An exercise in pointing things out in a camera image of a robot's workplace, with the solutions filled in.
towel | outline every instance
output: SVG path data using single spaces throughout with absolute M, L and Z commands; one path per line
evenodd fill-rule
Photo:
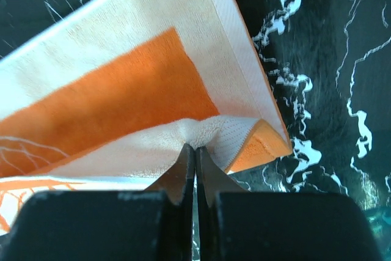
M 0 232 L 37 191 L 157 178 L 184 143 L 226 172 L 291 153 L 235 0 L 92 0 L 0 62 Z

table surface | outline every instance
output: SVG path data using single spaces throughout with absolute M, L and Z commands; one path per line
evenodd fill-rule
M 0 57 L 89 0 L 0 0 Z M 294 152 L 232 175 L 251 191 L 391 199 L 391 0 L 236 0 Z

orange and white towel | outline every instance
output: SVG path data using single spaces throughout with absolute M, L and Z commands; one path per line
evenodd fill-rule
M 0 232 L 38 190 L 158 177 L 184 143 L 234 172 L 291 152 L 235 0 L 92 0 L 0 62 Z

folded towel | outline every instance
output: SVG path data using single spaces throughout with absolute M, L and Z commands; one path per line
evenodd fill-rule
M 0 229 L 36 191 L 158 177 L 184 143 L 227 172 L 291 152 L 235 0 L 92 0 L 0 62 Z

orange stripe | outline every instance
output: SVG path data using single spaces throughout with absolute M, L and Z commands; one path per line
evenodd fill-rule
M 5 192 L 2 191 L 0 194 L 0 205 L 2 205 L 2 201 L 4 200 L 4 195 L 5 195 Z M 2 215 L 0 215 L 0 228 L 2 230 L 5 230 L 6 232 L 10 231 L 10 226 L 8 225 L 7 221 L 5 220 L 5 218 Z
M 74 155 L 145 128 L 218 114 L 175 29 L 169 29 L 6 118 L 0 122 L 0 136 L 24 138 Z M 20 142 L 3 139 L 0 144 L 21 150 Z M 64 158 L 55 150 L 23 145 L 50 163 Z M 8 152 L 7 160 L 25 173 L 37 169 L 20 152 Z M 0 176 L 19 174 L 9 164 L 0 166 Z
M 41 186 L 56 186 L 56 185 L 64 185 L 65 182 L 59 182 L 57 180 L 10 180 L 8 182 L 0 182 L 0 191 L 7 191 L 12 189 L 31 189 L 37 188 Z
M 76 191 L 75 188 L 72 188 L 70 184 L 66 183 L 65 186 L 70 189 L 71 191 Z
M 243 171 L 292 153 L 290 146 L 270 124 L 261 119 L 252 128 L 239 153 L 226 171 Z
M 22 208 L 23 205 L 23 196 L 27 194 L 27 192 L 23 192 L 20 194 L 19 199 L 18 199 L 18 211 Z

